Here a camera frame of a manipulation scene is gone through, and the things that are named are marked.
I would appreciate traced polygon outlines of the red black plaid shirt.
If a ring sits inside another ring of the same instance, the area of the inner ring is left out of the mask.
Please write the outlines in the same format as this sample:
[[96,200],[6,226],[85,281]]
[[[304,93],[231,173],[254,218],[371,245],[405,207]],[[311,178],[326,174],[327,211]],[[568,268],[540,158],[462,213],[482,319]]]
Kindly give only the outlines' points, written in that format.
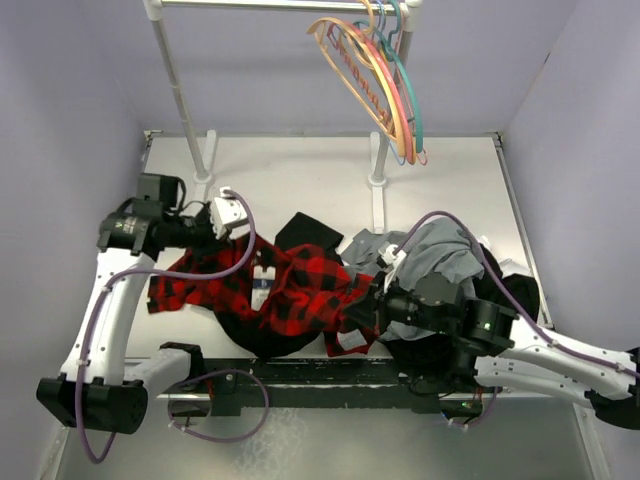
[[187,250],[170,267],[175,277],[151,277],[148,312],[179,311],[186,305],[208,310],[232,342],[258,358],[290,355],[318,336],[330,357],[369,351],[376,332],[357,326],[344,309],[367,292],[372,279],[350,276],[320,246],[283,251],[258,238],[238,271],[221,279],[200,278],[234,266],[248,242],[248,236],[241,236]]

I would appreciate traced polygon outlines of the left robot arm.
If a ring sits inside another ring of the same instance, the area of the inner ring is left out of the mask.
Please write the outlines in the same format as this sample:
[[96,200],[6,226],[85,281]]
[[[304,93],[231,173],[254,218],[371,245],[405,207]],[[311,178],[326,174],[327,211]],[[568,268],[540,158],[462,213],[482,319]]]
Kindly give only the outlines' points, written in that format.
[[55,378],[43,378],[37,400],[65,427],[132,434],[148,403],[177,385],[202,387],[199,346],[166,342],[132,368],[125,354],[139,299],[166,248],[201,247],[214,239],[209,214],[183,215],[186,186],[176,176],[143,173],[135,196],[100,224],[97,270],[81,328]]

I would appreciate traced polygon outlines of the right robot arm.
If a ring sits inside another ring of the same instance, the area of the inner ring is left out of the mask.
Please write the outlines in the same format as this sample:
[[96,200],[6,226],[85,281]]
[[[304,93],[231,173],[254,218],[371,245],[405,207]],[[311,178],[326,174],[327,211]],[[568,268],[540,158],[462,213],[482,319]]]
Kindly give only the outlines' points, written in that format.
[[541,329],[524,313],[466,298],[440,274],[420,279],[412,291],[375,281],[343,312],[378,332],[401,323],[447,337],[450,349],[438,375],[456,391],[516,388],[590,408],[612,426],[639,427],[637,350],[598,349]]

